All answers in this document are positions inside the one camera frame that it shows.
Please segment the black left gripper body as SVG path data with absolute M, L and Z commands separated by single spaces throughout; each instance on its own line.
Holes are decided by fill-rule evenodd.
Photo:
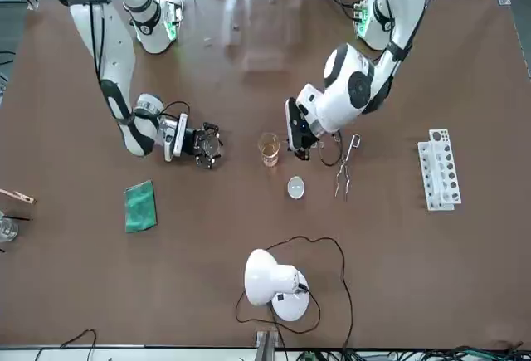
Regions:
M 293 150 L 310 149 L 314 144 L 319 142 L 319 138 L 311 132 L 292 132 L 290 134 L 290 147 Z

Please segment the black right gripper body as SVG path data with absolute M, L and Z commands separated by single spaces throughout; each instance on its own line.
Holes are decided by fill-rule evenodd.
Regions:
M 202 154 L 203 135 L 203 129 L 186 128 L 183 136 L 183 152 L 193 157 Z

